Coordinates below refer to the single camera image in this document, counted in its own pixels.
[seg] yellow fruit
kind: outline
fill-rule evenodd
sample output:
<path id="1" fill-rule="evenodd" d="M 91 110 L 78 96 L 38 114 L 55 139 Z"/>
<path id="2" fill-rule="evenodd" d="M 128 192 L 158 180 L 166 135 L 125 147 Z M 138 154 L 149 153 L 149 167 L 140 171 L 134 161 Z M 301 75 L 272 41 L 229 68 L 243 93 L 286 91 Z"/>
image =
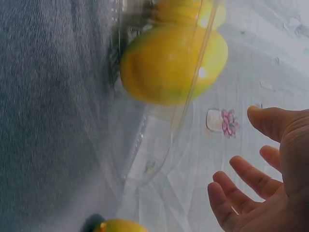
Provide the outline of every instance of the yellow fruit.
<path id="1" fill-rule="evenodd" d="M 185 103 L 196 68 L 193 98 L 216 80 L 225 66 L 228 48 L 212 31 L 197 67 L 205 29 L 169 25 L 153 28 L 137 37 L 120 63 L 124 88 L 137 100 L 161 105 Z"/>
<path id="2" fill-rule="evenodd" d="M 161 0 L 154 8 L 153 20 L 157 25 L 176 23 L 194 26 L 197 20 L 200 27 L 206 28 L 211 17 L 213 2 L 211 0 Z M 223 4 L 219 4 L 212 29 L 216 30 L 225 19 L 226 8 Z"/>
<path id="3" fill-rule="evenodd" d="M 93 232 L 148 232 L 148 230 L 133 221 L 113 219 L 101 223 Z"/>

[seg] fingernail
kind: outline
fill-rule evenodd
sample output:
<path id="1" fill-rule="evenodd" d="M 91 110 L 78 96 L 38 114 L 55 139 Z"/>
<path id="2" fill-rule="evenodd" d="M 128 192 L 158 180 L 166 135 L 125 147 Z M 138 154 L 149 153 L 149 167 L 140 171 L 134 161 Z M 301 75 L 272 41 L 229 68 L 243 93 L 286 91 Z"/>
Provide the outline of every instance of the fingernail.
<path id="1" fill-rule="evenodd" d="M 260 110 L 260 108 L 257 107 L 256 105 L 251 105 L 251 106 L 249 106 L 248 109 L 250 109 L 250 110 Z"/>

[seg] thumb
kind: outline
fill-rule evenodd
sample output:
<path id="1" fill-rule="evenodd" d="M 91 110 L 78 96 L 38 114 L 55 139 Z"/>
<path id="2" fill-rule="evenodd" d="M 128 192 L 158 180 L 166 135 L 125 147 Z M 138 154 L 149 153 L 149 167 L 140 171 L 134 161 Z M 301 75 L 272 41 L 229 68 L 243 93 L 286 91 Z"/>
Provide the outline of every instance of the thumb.
<path id="1" fill-rule="evenodd" d="M 256 106 L 250 106 L 247 113 L 254 128 L 279 143 L 284 131 L 297 116 L 297 111 L 280 108 L 260 109 Z"/>

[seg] flower pot print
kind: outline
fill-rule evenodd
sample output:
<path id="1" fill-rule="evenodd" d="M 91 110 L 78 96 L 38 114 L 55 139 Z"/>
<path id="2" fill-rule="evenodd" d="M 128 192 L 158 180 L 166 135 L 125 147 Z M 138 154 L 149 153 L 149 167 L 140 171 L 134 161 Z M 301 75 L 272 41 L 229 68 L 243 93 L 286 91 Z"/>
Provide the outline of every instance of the flower pot print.
<path id="1" fill-rule="evenodd" d="M 206 126 L 212 132 L 223 132 L 226 138 L 235 138 L 240 127 L 234 110 L 209 109 L 206 116 Z"/>
<path id="2" fill-rule="evenodd" d="M 206 126 L 212 132 L 222 131 L 222 116 L 221 111 L 217 109 L 210 109 L 206 116 Z"/>

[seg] finger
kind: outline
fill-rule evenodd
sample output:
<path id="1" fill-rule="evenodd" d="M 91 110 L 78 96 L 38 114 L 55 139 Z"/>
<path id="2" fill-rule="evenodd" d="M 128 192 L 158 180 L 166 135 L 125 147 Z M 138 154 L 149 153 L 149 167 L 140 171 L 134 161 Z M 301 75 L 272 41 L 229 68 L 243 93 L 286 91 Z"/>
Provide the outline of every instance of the finger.
<path id="1" fill-rule="evenodd" d="M 268 199 L 274 195 L 278 188 L 282 186 L 282 182 L 270 178 L 242 157 L 233 157 L 230 164 L 240 178 L 263 199 Z"/>
<path id="2" fill-rule="evenodd" d="M 260 150 L 260 155 L 270 166 L 281 172 L 280 156 L 278 149 L 272 146 L 264 146 Z"/>
<path id="3" fill-rule="evenodd" d="M 253 201 L 240 191 L 224 172 L 217 172 L 213 175 L 213 180 L 221 186 L 228 201 L 238 214 L 249 213 L 259 206 L 260 203 Z"/>
<path id="4" fill-rule="evenodd" d="M 218 183 L 208 185 L 208 196 L 211 204 L 211 209 L 216 216 L 218 223 L 225 232 L 234 230 L 239 216 L 228 203 L 227 198 Z"/>
<path id="5" fill-rule="evenodd" d="M 297 111 L 280 108 L 260 109 L 255 106 L 248 108 L 248 119 L 254 128 L 274 141 L 280 142 L 286 127 L 292 123 Z"/>

